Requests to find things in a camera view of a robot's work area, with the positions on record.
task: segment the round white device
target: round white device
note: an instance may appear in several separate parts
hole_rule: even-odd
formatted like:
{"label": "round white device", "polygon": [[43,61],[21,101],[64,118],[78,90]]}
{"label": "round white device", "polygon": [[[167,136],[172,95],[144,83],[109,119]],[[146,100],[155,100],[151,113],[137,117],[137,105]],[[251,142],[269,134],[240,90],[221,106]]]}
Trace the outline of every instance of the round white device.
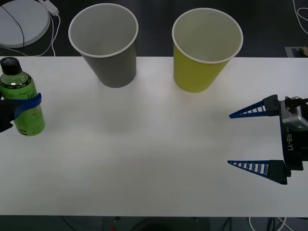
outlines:
{"label": "round white device", "polygon": [[[34,0],[14,0],[3,7],[16,19],[23,30],[25,46],[39,40],[47,31],[50,15]],[[0,7],[0,45],[9,48],[23,46],[23,34],[14,19]]]}

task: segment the black cable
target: black cable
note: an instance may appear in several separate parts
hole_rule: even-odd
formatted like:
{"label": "black cable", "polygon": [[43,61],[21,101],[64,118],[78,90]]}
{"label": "black cable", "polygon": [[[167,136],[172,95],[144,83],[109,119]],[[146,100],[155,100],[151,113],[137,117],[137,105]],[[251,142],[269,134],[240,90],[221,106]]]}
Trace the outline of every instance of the black cable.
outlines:
{"label": "black cable", "polygon": [[272,229],[272,231],[275,231],[275,229],[276,229],[275,218],[273,218],[273,229]]}
{"label": "black cable", "polygon": [[266,228],[266,231],[270,231],[270,226],[271,226],[271,222],[272,222],[273,218],[269,218],[268,220],[268,226]]}
{"label": "black cable", "polygon": [[73,230],[73,231],[77,231],[77,230],[75,230],[74,229],[74,227],[73,226],[71,226],[65,219],[64,219],[64,217],[63,216],[61,216],[61,218],[62,218],[62,220],[67,224],[67,226],[68,227],[70,227],[71,228],[71,230]]}
{"label": "black cable", "polygon": [[19,28],[20,28],[20,31],[21,31],[21,33],[23,34],[23,47],[21,48],[21,49],[23,49],[24,48],[24,46],[25,46],[25,36],[24,36],[24,32],[23,32],[23,30],[22,30],[22,28],[21,28],[21,26],[19,25],[19,23],[17,22],[17,20],[3,7],[3,6],[1,6],[5,11],[6,11],[6,13],[8,13],[11,17],[12,17],[12,19],[14,19],[15,20],[15,22],[18,24],[18,26],[19,26]]}
{"label": "black cable", "polygon": [[225,228],[227,227],[227,224],[231,221],[231,219],[232,219],[232,218],[227,218],[227,219],[226,219],[225,223],[223,223],[223,226],[222,226],[222,228],[221,228],[221,231],[224,231],[224,230],[225,230]]}

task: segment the black bottle cap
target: black bottle cap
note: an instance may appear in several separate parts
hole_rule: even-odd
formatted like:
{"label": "black bottle cap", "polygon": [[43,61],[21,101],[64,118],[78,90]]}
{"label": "black bottle cap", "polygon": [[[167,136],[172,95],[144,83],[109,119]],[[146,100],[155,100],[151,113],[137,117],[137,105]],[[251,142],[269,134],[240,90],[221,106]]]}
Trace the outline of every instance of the black bottle cap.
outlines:
{"label": "black bottle cap", "polygon": [[2,72],[8,76],[15,76],[22,72],[18,59],[5,57],[0,60]]}

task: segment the bottle label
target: bottle label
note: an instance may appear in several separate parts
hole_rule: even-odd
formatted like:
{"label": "bottle label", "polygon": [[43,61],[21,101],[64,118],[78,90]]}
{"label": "bottle label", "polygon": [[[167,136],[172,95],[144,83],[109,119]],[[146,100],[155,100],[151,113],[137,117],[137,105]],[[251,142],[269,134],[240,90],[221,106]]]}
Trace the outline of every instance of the bottle label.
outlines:
{"label": "bottle label", "polygon": [[[20,85],[7,85],[0,81],[0,91],[5,99],[26,100],[37,96],[37,90],[34,81],[29,76],[28,80]],[[43,131],[45,122],[40,106],[29,109],[21,113],[14,123],[19,133],[26,136],[34,136]]]}

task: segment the black object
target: black object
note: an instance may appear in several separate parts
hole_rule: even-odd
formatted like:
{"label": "black object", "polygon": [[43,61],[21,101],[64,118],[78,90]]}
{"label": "black object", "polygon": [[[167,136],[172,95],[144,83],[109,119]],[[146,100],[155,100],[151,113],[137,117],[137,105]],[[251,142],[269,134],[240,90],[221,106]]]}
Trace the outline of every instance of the black object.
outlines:
{"label": "black object", "polygon": [[284,160],[228,161],[229,164],[270,179],[287,184],[291,170],[302,171],[303,161],[308,161],[308,99],[285,97],[278,101],[271,95],[263,101],[230,115],[230,118],[278,116],[280,118],[282,152]]}
{"label": "black object", "polygon": [[0,100],[0,132],[3,132],[13,125],[15,120],[22,112],[37,107],[42,101],[41,93],[29,100]]}
{"label": "black object", "polygon": [[14,57],[5,57],[0,60],[2,72],[8,76],[15,76],[22,72],[18,59]]}

